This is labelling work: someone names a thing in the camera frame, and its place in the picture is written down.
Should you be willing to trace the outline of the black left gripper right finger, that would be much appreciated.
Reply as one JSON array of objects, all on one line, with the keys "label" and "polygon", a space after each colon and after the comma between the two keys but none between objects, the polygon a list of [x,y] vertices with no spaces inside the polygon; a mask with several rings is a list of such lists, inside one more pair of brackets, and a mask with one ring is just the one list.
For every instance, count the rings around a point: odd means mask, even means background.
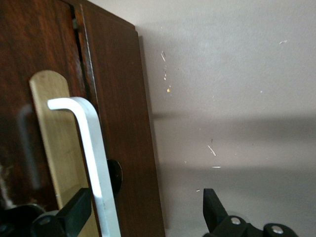
[{"label": "black left gripper right finger", "polygon": [[206,237],[296,237],[288,226],[268,223],[258,229],[239,216],[229,215],[213,189],[203,190],[203,216]]}]

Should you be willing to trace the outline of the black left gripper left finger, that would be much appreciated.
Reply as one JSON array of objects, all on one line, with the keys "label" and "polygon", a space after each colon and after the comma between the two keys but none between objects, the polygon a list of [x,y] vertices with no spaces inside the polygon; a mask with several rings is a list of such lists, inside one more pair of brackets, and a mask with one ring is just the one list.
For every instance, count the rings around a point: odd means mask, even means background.
[{"label": "black left gripper left finger", "polygon": [[60,210],[35,204],[0,210],[2,237],[77,237],[92,212],[91,191],[81,188]]}]

